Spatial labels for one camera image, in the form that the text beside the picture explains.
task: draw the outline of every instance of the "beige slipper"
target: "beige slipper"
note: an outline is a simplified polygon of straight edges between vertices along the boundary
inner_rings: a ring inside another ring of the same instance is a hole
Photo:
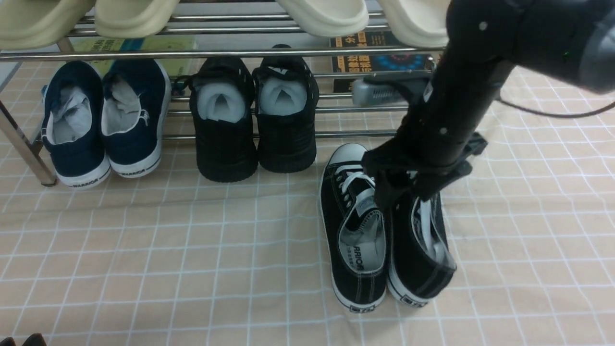
[[[95,24],[100,36],[144,38],[164,28],[180,0],[98,0]]]
[[[378,0],[389,27],[400,42],[435,48],[448,43],[446,10],[450,0]]]
[[[364,0],[276,0],[307,33],[334,38],[365,29],[370,18]]]
[[[46,47],[66,36],[95,0],[4,0],[0,3],[0,49]]]

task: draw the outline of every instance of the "book cover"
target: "book cover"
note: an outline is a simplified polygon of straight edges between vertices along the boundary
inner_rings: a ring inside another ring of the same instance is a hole
[[[136,50],[195,50],[195,36],[151,36],[141,39],[85,38],[73,44],[77,52],[123,52]],[[181,76],[190,73],[192,59],[160,59],[169,76]],[[113,60],[96,60],[89,62],[101,75],[111,68]]]
[[[331,47],[384,47],[403,46],[390,31],[361,31],[359,33],[332,38]],[[439,54],[399,54],[399,55],[349,55],[332,58],[333,72],[360,73],[379,71],[429,70],[429,57],[438,62]],[[336,78],[333,80],[333,92],[352,91],[355,78]]]

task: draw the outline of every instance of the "sneaker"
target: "sneaker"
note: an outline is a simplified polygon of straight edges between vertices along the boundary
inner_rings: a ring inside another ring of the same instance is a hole
[[[43,144],[58,179],[77,190],[100,184],[111,172],[98,136],[102,100],[98,71],[79,61],[60,67],[43,96]]]
[[[274,48],[290,48],[278,44]],[[256,84],[258,158],[276,173],[302,171],[316,158],[314,115],[319,90],[301,57],[266,57],[252,72]]]
[[[101,134],[111,167],[126,178],[153,171],[162,156],[162,127],[171,82],[152,59],[118,60],[103,78]]]
[[[440,194],[427,202],[403,195],[393,210],[392,224],[389,291],[402,303],[423,307],[457,270],[448,251]]]
[[[196,162],[214,182],[247,179],[258,167],[253,139],[254,80],[240,58],[208,58],[185,79],[196,132]]]
[[[387,232],[374,200],[374,181],[363,173],[364,152],[355,143],[339,147],[320,185],[333,291],[354,313],[374,310],[386,293]]]

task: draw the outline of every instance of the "beige cloth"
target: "beige cloth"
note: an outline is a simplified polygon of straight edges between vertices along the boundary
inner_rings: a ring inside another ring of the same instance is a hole
[[[311,65],[330,71],[328,58]],[[26,133],[54,69],[25,63],[0,94]],[[504,96],[562,113],[610,102],[519,70]],[[336,104],[346,103],[321,102]],[[389,129],[402,115],[318,115],[316,128]],[[421,310],[389,296],[362,316],[335,299],[317,207],[323,165],[357,140],[319,140],[310,169],[259,169],[230,185],[199,175],[191,143],[165,143],[151,175],[74,193],[40,186],[0,135],[0,336],[41,332],[60,346],[615,344],[613,126],[611,113],[564,121],[491,107],[480,126],[489,147],[443,193],[453,282]],[[189,118],[166,128],[193,131]]]

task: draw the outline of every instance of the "white shoelace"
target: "white shoelace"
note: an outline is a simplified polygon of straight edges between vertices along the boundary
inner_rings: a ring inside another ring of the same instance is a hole
[[[360,164],[348,164],[345,166],[340,166],[337,168],[337,170],[335,170],[335,175],[340,174],[343,171],[350,171],[350,170],[355,170],[355,169],[360,169],[361,171],[358,172],[353,172],[350,173],[345,179],[344,182],[340,182],[339,186],[342,189],[342,194],[345,194],[348,191],[348,187],[350,186],[350,184],[355,180],[355,179],[364,179],[366,180],[370,186],[374,187],[376,184],[374,183],[374,180],[372,178],[370,178],[369,176],[367,176],[364,171],[363,171],[363,167]],[[341,179],[343,179],[342,177],[339,177],[337,179],[337,181],[341,181]]]
[[[419,214],[421,216],[421,229],[415,230],[415,238],[419,240],[419,242],[421,243],[421,247],[432,260],[438,263],[444,263],[446,259],[446,247],[444,245],[444,242],[442,239],[440,239],[439,234],[437,239],[435,239],[431,234],[432,224],[435,226],[435,220],[431,211],[431,200],[427,202],[421,202],[420,199],[417,199],[414,207],[412,208],[412,219],[414,219],[414,210],[416,210],[417,207],[419,208]]]

